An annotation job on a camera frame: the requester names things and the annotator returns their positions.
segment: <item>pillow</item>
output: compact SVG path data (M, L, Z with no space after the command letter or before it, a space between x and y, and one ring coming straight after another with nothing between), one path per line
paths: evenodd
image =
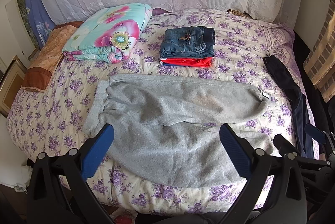
M78 28L63 52L69 60L126 60L151 14L149 5L139 3L101 9Z
M30 65L22 88L31 92L45 92L64 55L62 48L83 22L71 22L55 26L37 58Z

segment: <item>jeans pocket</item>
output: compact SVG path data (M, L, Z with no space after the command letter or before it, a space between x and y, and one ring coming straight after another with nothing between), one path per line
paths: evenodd
M165 32L163 42L171 43L176 46L183 48L184 46L189 46L192 39L192 33L190 28L180 28L167 30Z

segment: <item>floral bedspread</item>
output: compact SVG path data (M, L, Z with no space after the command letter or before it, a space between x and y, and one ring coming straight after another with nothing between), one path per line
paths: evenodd
M215 57L210 68L173 67L159 64L160 43L167 28L207 26L215 29ZM275 107L263 116L232 128L261 131L272 138L282 134L294 143L291 110L287 99L267 72L262 58L276 55L304 92L295 64L292 31L277 24L250 20L217 10L190 9L151 18L130 58L117 64L95 61L62 61L45 93L20 90L7 119L13 142L35 160L80 147L89 137L81 129L93 102L97 83L117 73L174 75L245 82L272 94ZM314 146L318 155L318 146ZM257 202L262 206L270 189L269 177ZM177 215L226 211L244 182L191 189L156 184L127 171L105 157L95 176L88 179L98 200L141 213Z

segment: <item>beige curtain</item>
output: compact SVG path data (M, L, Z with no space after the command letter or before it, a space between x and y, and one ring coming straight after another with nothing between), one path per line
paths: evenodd
M329 10L319 38L304 62L304 69L312 83L328 102L335 94L335 0Z

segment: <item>wooden frame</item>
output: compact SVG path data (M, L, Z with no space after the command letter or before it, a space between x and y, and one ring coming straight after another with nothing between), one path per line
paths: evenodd
M9 65L0 81L0 113L7 117L14 102L17 92L20 90L27 69L17 56Z

